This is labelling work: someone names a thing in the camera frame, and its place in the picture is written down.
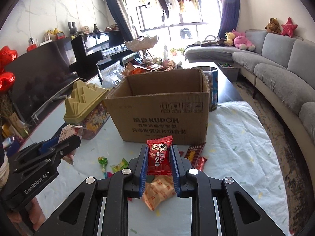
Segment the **green lollipop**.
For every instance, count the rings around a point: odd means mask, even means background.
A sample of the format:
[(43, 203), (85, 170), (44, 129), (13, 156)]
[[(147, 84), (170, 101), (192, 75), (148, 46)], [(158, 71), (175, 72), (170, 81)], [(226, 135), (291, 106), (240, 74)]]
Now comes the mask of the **green lollipop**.
[(101, 166), (101, 171), (106, 173), (106, 166), (108, 165), (108, 159), (104, 156), (98, 157), (99, 165)]

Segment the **orange biscuit packet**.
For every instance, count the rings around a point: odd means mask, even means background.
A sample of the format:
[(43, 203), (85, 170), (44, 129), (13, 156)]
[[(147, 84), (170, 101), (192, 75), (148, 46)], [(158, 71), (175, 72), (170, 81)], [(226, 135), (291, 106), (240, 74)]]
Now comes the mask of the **orange biscuit packet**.
[(151, 183), (145, 184), (142, 200), (149, 210), (154, 211), (161, 202), (173, 197), (175, 194), (172, 177), (159, 175), (156, 176)]

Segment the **green yellow candy wrapper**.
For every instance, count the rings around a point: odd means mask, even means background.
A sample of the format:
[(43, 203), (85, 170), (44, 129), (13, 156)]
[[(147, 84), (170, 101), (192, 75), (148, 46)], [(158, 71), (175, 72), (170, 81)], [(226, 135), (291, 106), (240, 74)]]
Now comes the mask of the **green yellow candy wrapper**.
[(128, 165), (129, 165), (129, 162), (125, 158), (123, 158), (118, 164), (111, 165), (111, 169), (112, 169), (113, 174), (122, 170), (122, 169), (127, 168)]

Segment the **Costa cookie packet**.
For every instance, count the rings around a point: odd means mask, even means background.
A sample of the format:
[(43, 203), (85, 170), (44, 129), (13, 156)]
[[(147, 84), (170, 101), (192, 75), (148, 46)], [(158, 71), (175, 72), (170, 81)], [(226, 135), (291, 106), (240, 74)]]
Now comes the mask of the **Costa cookie packet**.
[(197, 168), (197, 162), (199, 158), (201, 157), (201, 152), (203, 151), (203, 148), (205, 147), (205, 143), (192, 145), (188, 148), (185, 158), (188, 159), (192, 165), (193, 168)]

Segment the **small red candy packet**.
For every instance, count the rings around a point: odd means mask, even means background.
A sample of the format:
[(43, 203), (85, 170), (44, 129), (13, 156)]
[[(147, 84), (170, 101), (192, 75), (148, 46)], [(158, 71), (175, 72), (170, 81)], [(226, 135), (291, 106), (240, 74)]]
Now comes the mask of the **small red candy packet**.
[(199, 171), (203, 171), (207, 160), (206, 157), (199, 157), (195, 168)]

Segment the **brown cardboard box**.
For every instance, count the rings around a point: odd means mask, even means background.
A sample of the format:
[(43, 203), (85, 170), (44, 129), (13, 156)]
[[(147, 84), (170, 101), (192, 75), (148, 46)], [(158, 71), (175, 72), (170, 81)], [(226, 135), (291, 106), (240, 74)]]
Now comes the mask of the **brown cardboard box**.
[(209, 83), (200, 69), (175, 69), (127, 76), (105, 98), (126, 142), (173, 136), (179, 145), (205, 143)]

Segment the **clear candy jar gold lid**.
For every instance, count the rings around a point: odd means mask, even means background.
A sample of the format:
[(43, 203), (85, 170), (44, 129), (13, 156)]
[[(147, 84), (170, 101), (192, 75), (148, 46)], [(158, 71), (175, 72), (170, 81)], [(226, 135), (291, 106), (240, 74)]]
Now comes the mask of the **clear candy jar gold lid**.
[(83, 138), (93, 139), (109, 118), (105, 97), (109, 89), (97, 84), (87, 84), (78, 80), (73, 85), (71, 96), (65, 100), (67, 124), (84, 127)]

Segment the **black television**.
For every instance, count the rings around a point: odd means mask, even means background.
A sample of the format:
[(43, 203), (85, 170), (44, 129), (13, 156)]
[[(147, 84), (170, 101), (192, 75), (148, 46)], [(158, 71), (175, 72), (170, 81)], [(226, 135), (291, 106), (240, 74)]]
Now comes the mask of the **black television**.
[(30, 122), (55, 95), (78, 80), (70, 69), (72, 56), (67, 37), (39, 46), (6, 66), (16, 77), (10, 96), (23, 122)]

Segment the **clear plastic bag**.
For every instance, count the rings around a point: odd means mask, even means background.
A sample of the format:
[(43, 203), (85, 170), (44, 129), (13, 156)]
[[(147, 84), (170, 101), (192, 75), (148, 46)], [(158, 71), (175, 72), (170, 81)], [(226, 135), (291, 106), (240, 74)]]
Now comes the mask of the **clear plastic bag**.
[(103, 69), (101, 73), (101, 87), (110, 89), (118, 86), (123, 81), (125, 76), (123, 75), (124, 67), (121, 66), (120, 61), (115, 62), (111, 66)]

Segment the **clear nut canister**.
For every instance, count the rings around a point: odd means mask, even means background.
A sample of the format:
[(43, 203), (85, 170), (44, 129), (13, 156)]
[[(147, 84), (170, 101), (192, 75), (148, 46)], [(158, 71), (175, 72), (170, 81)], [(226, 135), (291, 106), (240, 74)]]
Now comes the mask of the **clear nut canister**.
[(217, 109), (218, 104), (218, 68), (209, 66), (199, 66), (195, 69), (203, 71), (208, 79), (209, 84), (209, 111), (212, 112)]

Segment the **white tiered snack tray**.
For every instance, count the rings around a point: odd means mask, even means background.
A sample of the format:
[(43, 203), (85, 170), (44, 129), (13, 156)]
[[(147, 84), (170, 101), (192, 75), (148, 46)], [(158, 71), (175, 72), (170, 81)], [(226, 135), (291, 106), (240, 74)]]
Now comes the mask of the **white tiered snack tray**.
[(125, 69), (122, 71), (123, 76), (137, 75), (156, 71), (170, 71), (175, 69), (182, 69), (182, 62), (175, 62), (167, 58), (167, 47), (164, 47), (164, 57), (154, 58), (149, 49), (153, 48), (158, 43), (158, 36), (154, 37), (139, 37), (132, 41), (125, 41), (125, 47), (133, 52), (142, 52), (143, 56), (140, 63), (133, 64), (128, 62)]

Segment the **black piano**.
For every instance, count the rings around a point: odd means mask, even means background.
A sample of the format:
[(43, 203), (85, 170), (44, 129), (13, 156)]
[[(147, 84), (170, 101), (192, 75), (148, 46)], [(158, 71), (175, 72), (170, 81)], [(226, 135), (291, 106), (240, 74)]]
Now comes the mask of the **black piano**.
[(70, 69), (84, 79), (94, 77), (117, 61), (122, 62), (132, 53), (126, 48), (120, 31), (80, 35), (71, 41), (71, 45), (76, 62)]

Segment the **small grey storage bin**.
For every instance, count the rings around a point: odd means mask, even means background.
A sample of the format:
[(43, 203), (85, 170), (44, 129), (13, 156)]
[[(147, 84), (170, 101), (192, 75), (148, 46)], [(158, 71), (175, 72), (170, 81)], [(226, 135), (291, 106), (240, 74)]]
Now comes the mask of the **small grey storage bin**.
[(227, 77), (230, 82), (236, 82), (238, 80), (240, 69), (228, 63), (216, 63), (219, 69)]

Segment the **grey rabbit plush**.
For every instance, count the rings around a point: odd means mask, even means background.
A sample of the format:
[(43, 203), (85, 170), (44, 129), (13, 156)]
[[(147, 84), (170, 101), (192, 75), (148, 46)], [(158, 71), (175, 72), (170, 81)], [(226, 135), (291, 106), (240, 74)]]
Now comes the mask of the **grey rabbit plush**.
[(71, 36), (75, 36), (78, 32), (78, 29), (76, 27), (76, 23), (73, 21), (73, 22), (68, 22), (68, 28), (69, 28), (69, 34)]

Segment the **blue curtain left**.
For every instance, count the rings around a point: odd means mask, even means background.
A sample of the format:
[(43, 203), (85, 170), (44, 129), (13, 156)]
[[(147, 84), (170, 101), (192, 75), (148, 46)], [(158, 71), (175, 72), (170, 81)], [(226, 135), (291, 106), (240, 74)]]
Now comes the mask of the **blue curtain left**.
[(123, 0), (105, 0), (110, 14), (118, 25), (125, 41), (134, 39)]

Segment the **blue curtain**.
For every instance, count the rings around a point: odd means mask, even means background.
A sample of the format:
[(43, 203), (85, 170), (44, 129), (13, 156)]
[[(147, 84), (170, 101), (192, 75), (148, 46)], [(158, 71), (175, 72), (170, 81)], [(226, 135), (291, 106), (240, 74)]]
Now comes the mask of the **blue curtain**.
[(224, 38), (226, 32), (236, 29), (239, 21), (240, 0), (222, 0), (222, 14), (218, 37)]
[(110, 14), (118, 25), (125, 41), (134, 39), (123, 0), (105, 0)]

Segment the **yellow plush toy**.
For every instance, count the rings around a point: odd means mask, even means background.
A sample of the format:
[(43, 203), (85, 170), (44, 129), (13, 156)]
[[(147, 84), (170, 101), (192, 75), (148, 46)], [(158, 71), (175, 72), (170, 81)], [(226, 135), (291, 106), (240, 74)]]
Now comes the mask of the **yellow plush toy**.
[(225, 46), (233, 46), (234, 45), (234, 39), (235, 39), (235, 34), (233, 32), (226, 32), (225, 33), (226, 40), (224, 42)]

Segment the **pink plush toy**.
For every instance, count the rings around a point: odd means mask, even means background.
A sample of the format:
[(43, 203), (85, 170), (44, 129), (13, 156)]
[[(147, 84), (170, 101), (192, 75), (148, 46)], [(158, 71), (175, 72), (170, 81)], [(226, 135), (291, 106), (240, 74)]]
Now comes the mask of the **pink plush toy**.
[(240, 33), (232, 29), (232, 33), (235, 35), (233, 43), (237, 49), (254, 51), (255, 45), (245, 36), (245, 33)]

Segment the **grey curved sofa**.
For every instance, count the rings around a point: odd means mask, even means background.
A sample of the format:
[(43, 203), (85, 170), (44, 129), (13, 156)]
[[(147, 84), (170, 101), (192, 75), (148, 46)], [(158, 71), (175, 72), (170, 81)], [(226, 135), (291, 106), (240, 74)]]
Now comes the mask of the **grey curved sofa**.
[(314, 44), (263, 30), (245, 32), (252, 46), (193, 44), (190, 62), (232, 63), (275, 107), (303, 151), (314, 150)]

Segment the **blue curtain right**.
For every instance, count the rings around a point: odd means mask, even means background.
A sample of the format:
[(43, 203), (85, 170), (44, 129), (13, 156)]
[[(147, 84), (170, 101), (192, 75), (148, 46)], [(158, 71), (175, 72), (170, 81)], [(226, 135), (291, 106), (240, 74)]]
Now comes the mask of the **blue curtain right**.
[(222, 14), (218, 37), (224, 38), (226, 32), (236, 29), (239, 21), (240, 0), (222, 0)]

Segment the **brown plush toy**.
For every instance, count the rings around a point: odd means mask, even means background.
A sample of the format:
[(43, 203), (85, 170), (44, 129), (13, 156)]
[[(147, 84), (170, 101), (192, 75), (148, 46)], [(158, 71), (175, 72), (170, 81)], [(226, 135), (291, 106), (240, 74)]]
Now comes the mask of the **brown plush toy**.
[(281, 34), (280, 24), (275, 18), (270, 18), (268, 24), (265, 26), (265, 29), (269, 33)]

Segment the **red star pillow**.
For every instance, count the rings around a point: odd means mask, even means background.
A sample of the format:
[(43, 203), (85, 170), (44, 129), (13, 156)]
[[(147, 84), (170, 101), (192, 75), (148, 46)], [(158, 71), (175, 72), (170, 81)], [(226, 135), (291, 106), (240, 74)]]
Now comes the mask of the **red star pillow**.
[(289, 17), (287, 22), (281, 25), (281, 27), (283, 28), (281, 35), (289, 36), (290, 38), (292, 38), (294, 36), (295, 29), (298, 27), (298, 24), (294, 24), (292, 18)]

